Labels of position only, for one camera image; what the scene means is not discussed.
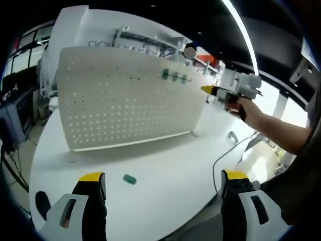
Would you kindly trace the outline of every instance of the floor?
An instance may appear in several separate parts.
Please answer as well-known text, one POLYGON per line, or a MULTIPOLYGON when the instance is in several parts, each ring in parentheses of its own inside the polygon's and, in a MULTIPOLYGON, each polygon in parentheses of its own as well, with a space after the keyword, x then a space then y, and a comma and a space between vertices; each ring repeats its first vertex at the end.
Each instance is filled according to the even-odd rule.
MULTIPOLYGON (((43 126, 37 123, 30 132, 29 138, 19 147, 19 158, 21 161, 22 176, 29 183, 30 169, 36 144, 40 138, 43 126)), ((14 154, 14 158, 18 161, 18 152, 14 154)), ((278 167, 278 157, 275 151, 264 141, 259 142, 252 149, 243 154, 242 162, 239 163, 236 169, 241 170, 247 174, 250 181, 259 181, 260 183, 274 177, 274 170, 278 167)), ((10 185, 14 199, 26 210, 30 210, 28 193, 15 182, 14 178, 4 168, 4 173, 10 185)), ((192 220, 187 222, 183 227, 169 235, 164 240, 190 240, 190 238, 181 239, 187 232, 193 233, 193 228, 200 223, 211 220, 211 223, 217 223, 214 216, 220 215, 220 201, 213 199, 207 207, 205 207, 192 220)))

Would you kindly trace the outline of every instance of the black ceiling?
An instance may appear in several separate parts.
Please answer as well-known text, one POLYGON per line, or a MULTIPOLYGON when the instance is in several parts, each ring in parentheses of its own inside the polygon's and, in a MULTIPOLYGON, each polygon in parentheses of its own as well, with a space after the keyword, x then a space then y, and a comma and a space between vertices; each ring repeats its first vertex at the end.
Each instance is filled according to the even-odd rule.
MULTIPOLYGON (((302 34, 291 18, 273 0, 231 0, 243 18, 258 61, 258 67, 283 82, 289 82, 301 61, 302 34)), ((61 8, 89 5, 92 9, 108 9, 135 14, 168 26, 211 54, 222 58, 228 66, 232 61, 252 65, 250 56, 234 20, 220 0, 204 0, 183 5, 181 1, 66 1, 60 4, 39 2, 24 12, 20 32, 55 19, 61 8)), ((309 99, 320 76, 299 80, 297 92, 309 99)))

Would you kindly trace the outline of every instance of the person's arm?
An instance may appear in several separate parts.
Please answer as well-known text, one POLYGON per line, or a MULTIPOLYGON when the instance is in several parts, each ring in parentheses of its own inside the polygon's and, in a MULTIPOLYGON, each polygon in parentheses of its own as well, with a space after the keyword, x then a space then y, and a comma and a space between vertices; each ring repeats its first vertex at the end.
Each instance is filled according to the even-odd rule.
POLYGON ((297 155, 305 144, 311 129, 294 126, 264 114, 252 101, 239 98, 237 103, 225 104, 232 113, 237 112, 243 106, 246 112, 245 123, 253 129, 261 132, 286 151, 297 155))

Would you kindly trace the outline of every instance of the round white table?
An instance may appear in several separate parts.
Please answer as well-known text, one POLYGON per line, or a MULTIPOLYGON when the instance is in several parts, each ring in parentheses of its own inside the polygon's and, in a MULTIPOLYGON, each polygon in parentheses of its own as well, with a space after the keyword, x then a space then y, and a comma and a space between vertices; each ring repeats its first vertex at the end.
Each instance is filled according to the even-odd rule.
MULTIPOLYGON (((35 205, 35 194, 45 191, 51 205, 71 193, 78 179, 90 172, 106 174, 106 236, 109 241, 156 241, 193 218, 216 194, 212 166, 234 143, 253 133, 218 103, 206 104, 193 134, 98 151, 68 149, 59 110, 49 118, 38 142, 30 175, 30 206, 40 230, 45 221, 35 205), (123 181, 124 174, 137 179, 123 181)), ((247 140, 215 167, 216 185, 221 170, 233 169, 247 140)))

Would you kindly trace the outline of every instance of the person's hand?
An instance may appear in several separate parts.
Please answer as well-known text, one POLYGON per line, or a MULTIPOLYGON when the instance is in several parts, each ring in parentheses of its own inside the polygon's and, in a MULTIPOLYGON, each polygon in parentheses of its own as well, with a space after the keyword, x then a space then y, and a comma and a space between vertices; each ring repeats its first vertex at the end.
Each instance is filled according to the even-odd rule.
POLYGON ((245 123, 253 129, 258 130, 264 117, 264 113, 251 100, 239 98, 236 103, 225 104, 227 111, 235 116, 238 116, 241 106, 246 112, 245 123))

